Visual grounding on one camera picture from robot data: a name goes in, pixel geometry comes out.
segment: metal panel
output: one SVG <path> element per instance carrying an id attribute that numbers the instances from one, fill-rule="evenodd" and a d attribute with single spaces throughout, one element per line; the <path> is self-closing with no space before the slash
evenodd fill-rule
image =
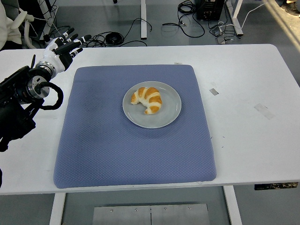
<path id="1" fill-rule="evenodd" d="M 210 225 L 206 204 L 156 205 L 152 225 Z"/>
<path id="2" fill-rule="evenodd" d="M 151 225 L 151 206 L 95 207 L 93 225 Z"/>
<path id="3" fill-rule="evenodd" d="M 206 204 L 95 207 L 93 225 L 210 225 Z"/>

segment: padded mat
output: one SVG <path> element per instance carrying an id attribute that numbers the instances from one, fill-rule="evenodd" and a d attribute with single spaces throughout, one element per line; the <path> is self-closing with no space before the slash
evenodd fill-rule
<path id="1" fill-rule="evenodd" d="M 166 83 L 180 95 L 182 109 L 171 124 L 146 129 L 124 114 L 124 95 L 144 81 Z M 191 66 L 77 70 L 54 169 L 58 188 L 184 183 L 215 177 L 210 134 Z"/>

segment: sticker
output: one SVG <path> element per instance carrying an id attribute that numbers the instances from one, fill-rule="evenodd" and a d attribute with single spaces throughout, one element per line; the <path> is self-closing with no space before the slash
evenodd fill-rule
<path id="1" fill-rule="evenodd" d="M 254 106 L 254 108 L 259 111 L 262 115 L 264 115 L 267 119 L 272 119 L 275 115 L 273 115 L 267 107 L 265 107 L 262 104 L 257 104 L 256 106 Z"/>
<path id="2" fill-rule="evenodd" d="M 218 95 L 219 93 L 213 88 L 213 89 L 210 89 L 210 92 L 213 94 L 213 95 Z"/>

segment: white table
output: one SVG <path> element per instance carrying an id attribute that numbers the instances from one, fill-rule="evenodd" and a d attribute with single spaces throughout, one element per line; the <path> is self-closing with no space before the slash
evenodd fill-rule
<path id="1" fill-rule="evenodd" d="M 0 80 L 30 65 L 33 54 L 41 59 L 42 53 L 0 52 Z M 212 136 L 217 177 L 181 184 L 56 188 L 54 164 L 76 69 L 174 63 L 188 64 L 195 70 Z M 1 195 L 62 193 L 63 199 L 66 192 L 224 186 L 225 194 L 234 196 L 232 185 L 300 180 L 300 88 L 272 45 L 84 49 L 52 82 L 64 91 L 64 103 L 56 111 L 40 110 L 34 118 L 37 127 L 0 153 Z M 219 94 L 213 95 L 211 89 Z M 53 91 L 45 104 L 55 101 Z"/>

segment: ceramic plate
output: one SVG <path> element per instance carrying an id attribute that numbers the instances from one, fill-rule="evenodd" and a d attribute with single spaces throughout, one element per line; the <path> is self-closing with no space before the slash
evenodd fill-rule
<path id="1" fill-rule="evenodd" d="M 163 104 L 156 114 L 146 115 L 144 114 L 145 106 L 141 103 L 136 105 L 130 103 L 131 96 L 140 87 L 155 87 L 159 91 Z M 178 117 L 181 110 L 181 99 L 171 86 L 157 81 L 146 81 L 136 84 L 127 91 L 123 98 L 123 110 L 128 119 L 140 127 L 162 128 Z"/>

